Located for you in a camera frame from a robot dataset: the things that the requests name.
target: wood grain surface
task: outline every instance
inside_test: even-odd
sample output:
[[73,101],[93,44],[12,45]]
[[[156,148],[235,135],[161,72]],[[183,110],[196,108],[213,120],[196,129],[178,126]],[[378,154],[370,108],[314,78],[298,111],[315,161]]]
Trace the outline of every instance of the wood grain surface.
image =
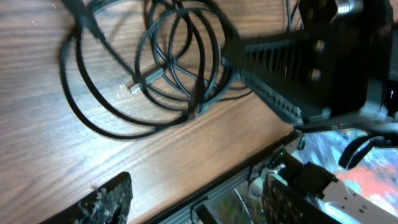
[[[131,63],[145,30],[144,2],[122,2],[97,18],[107,38]],[[282,32],[286,26],[285,1],[217,2],[242,35]],[[221,27],[212,19],[221,43]],[[72,16],[58,0],[0,1],[0,223],[38,223],[122,171],[132,177],[129,222],[142,223],[292,130],[251,95],[214,105],[197,121],[150,138],[104,138],[77,119],[60,84],[58,54],[72,24]],[[156,108],[139,92],[128,92],[127,73],[89,33],[84,37],[87,69],[114,106],[138,118],[176,115]],[[184,38],[182,28],[176,36],[177,50]],[[74,52],[71,49],[68,58],[68,80],[84,113],[110,131],[143,130],[100,107],[78,73]],[[182,63],[197,67],[195,47]],[[142,67],[151,65],[147,52]],[[161,81],[156,84],[165,86]]]

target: black plastic part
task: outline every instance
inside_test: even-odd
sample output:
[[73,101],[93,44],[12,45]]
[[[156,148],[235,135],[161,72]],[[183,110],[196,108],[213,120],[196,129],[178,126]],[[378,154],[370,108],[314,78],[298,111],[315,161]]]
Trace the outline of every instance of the black plastic part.
[[[301,1],[300,11],[320,2],[336,3]],[[304,132],[389,123],[387,116],[398,109],[391,97],[398,85],[387,79],[395,74],[392,8],[386,0],[363,2],[363,11],[332,24],[229,41],[221,62],[241,74],[282,120]]]
[[287,181],[289,187],[295,189],[303,197],[309,194],[313,197],[322,198],[322,192],[330,182],[337,181],[335,175],[328,172],[325,168],[311,162],[303,165],[286,152],[280,153],[269,164],[269,168],[275,169],[281,164],[285,167],[278,174]]
[[209,212],[205,204],[196,209],[196,213],[203,224],[218,224],[214,216]]
[[398,147],[396,134],[360,136],[352,141],[343,151],[339,166],[349,170],[356,167],[373,147],[395,148]]
[[370,136],[360,136],[351,143],[349,143],[348,146],[344,149],[343,153],[341,154],[340,159],[338,161],[338,165],[344,169],[349,169],[348,165],[355,151],[357,151],[358,148],[361,147],[369,139],[371,139]]
[[44,224],[124,224],[132,199],[131,177],[122,172]]

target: black cable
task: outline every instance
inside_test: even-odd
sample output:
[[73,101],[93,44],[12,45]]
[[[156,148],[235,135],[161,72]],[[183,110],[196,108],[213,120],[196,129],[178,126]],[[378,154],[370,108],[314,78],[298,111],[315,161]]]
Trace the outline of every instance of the black cable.
[[[236,74],[234,74],[233,71],[230,70],[224,70],[220,77],[219,82],[216,83],[217,74],[219,70],[218,68],[219,61],[220,61],[218,41],[216,39],[214,30],[212,29],[210,23],[208,22],[206,17],[202,14],[202,12],[207,11],[218,17],[221,26],[223,28],[224,37],[226,41],[233,38],[239,38],[239,34],[236,28],[232,25],[232,23],[230,23],[230,21],[221,12],[218,6],[211,0],[194,0],[196,2],[200,2],[205,5],[204,7],[194,7],[194,8],[185,8],[183,6],[183,3],[187,2],[188,0],[173,1],[172,4],[167,3],[164,0],[153,0],[149,13],[146,15],[147,31],[143,35],[142,39],[139,41],[139,45],[136,52],[136,61],[134,69],[131,68],[108,43],[103,33],[96,25],[94,17],[92,16],[97,12],[103,11],[104,9],[106,9],[106,7],[110,6],[111,4],[118,2],[118,0],[102,0],[102,1],[93,0],[86,6],[86,9],[84,10],[81,10],[81,8],[73,8],[74,6],[79,4],[74,4],[72,0],[64,0],[64,2],[65,1],[69,1],[69,3],[66,5],[69,7],[69,10],[71,10],[71,12],[74,14],[76,19],[76,24],[73,26],[70,35],[64,42],[60,54],[60,76],[61,76],[62,86],[67,101],[71,106],[73,112],[85,125],[87,125],[90,129],[96,131],[97,133],[115,139],[143,138],[158,133],[159,131],[162,131],[168,127],[182,124],[188,121],[190,118],[195,117],[192,115],[204,113],[204,111],[206,111],[213,103],[223,102],[228,100],[237,100],[251,93],[250,91],[249,93],[245,93],[241,96],[220,99],[221,96],[228,89],[243,90],[246,89],[246,87],[239,87],[239,88],[230,87],[230,84],[232,84],[232,82],[236,80]],[[154,22],[153,20],[154,12],[159,5],[163,5],[165,7],[165,11],[162,13],[160,19]],[[176,19],[174,20],[173,28],[170,33],[169,47],[167,49],[167,52],[164,53],[157,44],[157,38],[159,35],[160,27],[162,26],[163,22],[166,21],[167,18],[170,17],[171,15],[176,15]],[[213,51],[213,58],[212,58],[211,74],[208,80],[205,80],[205,48],[203,45],[201,35],[190,18],[191,15],[195,15],[197,16],[197,18],[199,18],[199,20],[201,20],[202,24],[205,26],[206,31],[210,37],[211,49]],[[185,23],[187,24],[187,38],[185,40],[185,44],[182,50],[176,56],[174,56],[172,55],[173,41],[174,41],[176,28],[181,20],[184,20]],[[99,39],[99,41],[103,44],[103,46],[108,50],[110,55],[123,67],[123,69],[125,69],[132,76],[132,79],[135,82],[138,82],[140,84],[141,91],[148,100],[150,100],[155,105],[165,110],[178,111],[180,113],[180,116],[172,121],[151,122],[151,121],[146,121],[144,119],[133,118],[127,114],[124,114],[123,112],[113,107],[109,102],[107,102],[106,99],[103,97],[103,95],[95,87],[95,84],[92,82],[88,74],[88,71],[86,70],[85,67],[83,54],[81,52],[82,49],[81,33],[85,27],[90,28],[90,31],[93,33],[95,37]],[[199,55],[200,55],[200,61],[199,61],[200,66],[197,75],[192,72],[189,72],[187,69],[183,68],[181,65],[178,64],[178,59],[181,56],[183,56],[190,47],[193,36],[195,36],[195,39],[197,40],[197,44],[199,46]],[[109,131],[101,129],[100,127],[92,123],[80,111],[79,107],[75,103],[75,100],[73,99],[72,94],[70,92],[70,87],[68,85],[68,80],[67,80],[67,73],[65,69],[68,51],[71,46],[71,43],[74,40],[76,41],[76,60],[78,63],[78,68],[83,78],[83,81],[87,85],[91,94],[93,94],[93,96],[102,106],[104,106],[110,113],[117,116],[118,118],[121,118],[129,123],[150,127],[151,129],[148,132],[141,134],[111,133]],[[169,77],[167,77],[165,73],[162,74],[163,78],[168,84],[170,84],[176,90],[184,93],[185,97],[182,98],[179,96],[173,96],[168,93],[165,93],[162,90],[151,85],[150,83],[147,83],[146,79],[141,75],[140,58],[145,42],[147,40],[150,40],[151,42],[152,54],[154,56],[156,65],[160,68],[163,68],[164,70],[166,69],[170,70],[172,74],[172,80]],[[183,83],[178,79],[178,76],[175,73],[175,68],[196,80],[195,87],[191,91],[191,93],[184,87]],[[174,105],[169,105],[164,100],[159,100],[159,98],[155,98],[154,96],[152,96],[153,94],[160,96],[160,98],[168,99],[170,101],[187,102],[188,108],[178,108],[175,107]]]

